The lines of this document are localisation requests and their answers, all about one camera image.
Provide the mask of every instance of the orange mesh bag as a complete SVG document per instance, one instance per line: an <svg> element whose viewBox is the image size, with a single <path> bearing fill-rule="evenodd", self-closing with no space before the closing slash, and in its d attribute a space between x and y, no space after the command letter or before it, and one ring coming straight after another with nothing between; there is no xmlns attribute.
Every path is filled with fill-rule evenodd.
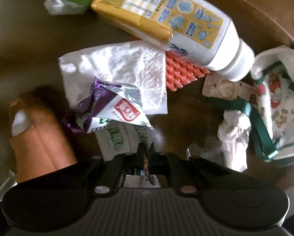
<svg viewBox="0 0 294 236"><path fill-rule="evenodd" d="M176 91L184 85L196 81L196 76L202 78L209 74L208 69L196 67L184 61L180 56L167 51L165 52L165 69L165 83L171 91Z"/></svg>

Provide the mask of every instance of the white tissue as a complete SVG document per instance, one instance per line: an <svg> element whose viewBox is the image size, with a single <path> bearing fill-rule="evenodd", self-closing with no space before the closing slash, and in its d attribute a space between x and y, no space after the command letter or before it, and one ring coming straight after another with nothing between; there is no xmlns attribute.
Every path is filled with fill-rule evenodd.
<svg viewBox="0 0 294 236"><path fill-rule="evenodd" d="M164 50L132 41L71 52L60 57L59 64L70 107L89 96L97 76L138 87L143 111L151 110L146 114L167 113Z"/></svg>
<svg viewBox="0 0 294 236"><path fill-rule="evenodd" d="M242 172L247 169L246 150L251 131L250 119L241 111L225 111L219 125L218 138L222 142L229 168Z"/></svg>

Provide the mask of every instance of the plastic bottle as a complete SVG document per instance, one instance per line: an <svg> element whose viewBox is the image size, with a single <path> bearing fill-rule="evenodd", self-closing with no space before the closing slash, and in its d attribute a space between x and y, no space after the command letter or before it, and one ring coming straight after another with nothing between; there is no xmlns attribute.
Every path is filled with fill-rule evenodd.
<svg viewBox="0 0 294 236"><path fill-rule="evenodd" d="M232 19L205 0L94 0L92 8L137 37L192 64L241 80L254 62Z"/></svg>

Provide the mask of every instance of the metal screw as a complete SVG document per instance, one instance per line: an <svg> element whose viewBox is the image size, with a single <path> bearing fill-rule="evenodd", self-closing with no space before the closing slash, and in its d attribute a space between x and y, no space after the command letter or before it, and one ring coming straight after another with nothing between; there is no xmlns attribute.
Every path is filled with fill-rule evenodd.
<svg viewBox="0 0 294 236"><path fill-rule="evenodd" d="M181 187L181 192L184 194L193 194L196 192L196 188L194 186L190 186L190 185L185 185L183 187Z"/></svg>
<svg viewBox="0 0 294 236"><path fill-rule="evenodd" d="M107 194L109 191L110 188L104 185L100 185L95 188L95 193L97 194Z"/></svg>

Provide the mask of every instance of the green strap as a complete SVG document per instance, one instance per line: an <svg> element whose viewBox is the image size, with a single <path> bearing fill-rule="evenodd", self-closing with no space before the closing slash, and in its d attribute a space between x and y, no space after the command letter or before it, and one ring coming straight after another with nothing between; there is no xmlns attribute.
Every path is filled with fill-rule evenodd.
<svg viewBox="0 0 294 236"><path fill-rule="evenodd" d="M260 77L260 79L253 79L253 83L254 84L261 84L264 81L265 76L271 71L273 70L276 66L281 65L282 62L281 61L276 61L275 63L273 63L272 65L270 65L269 67L267 67L266 69L263 70L263 76Z"/></svg>
<svg viewBox="0 0 294 236"><path fill-rule="evenodd" d="M257 109L244 99L227 101L220 98L210 98L210 101L223 110L239 110L249 117L252 131L251 136L255 145L256 155L263 160L270 160L278 154L277 145L272 142L263 119Z"/></svg>

